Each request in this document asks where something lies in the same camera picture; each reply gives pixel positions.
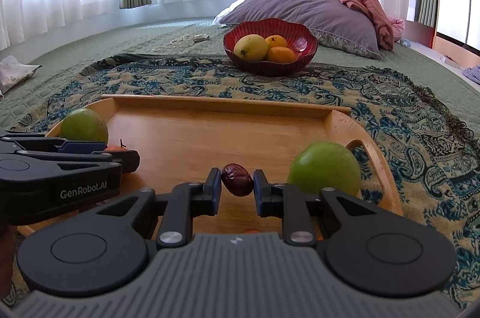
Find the person's left hand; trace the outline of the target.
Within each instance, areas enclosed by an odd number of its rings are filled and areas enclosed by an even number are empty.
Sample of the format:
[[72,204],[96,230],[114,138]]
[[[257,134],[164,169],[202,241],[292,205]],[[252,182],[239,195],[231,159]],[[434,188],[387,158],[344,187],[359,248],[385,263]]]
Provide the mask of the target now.
[[1,225],[0,234],[0,298],[7,297],[11,290],[13,259],[16,251],[16,229]]

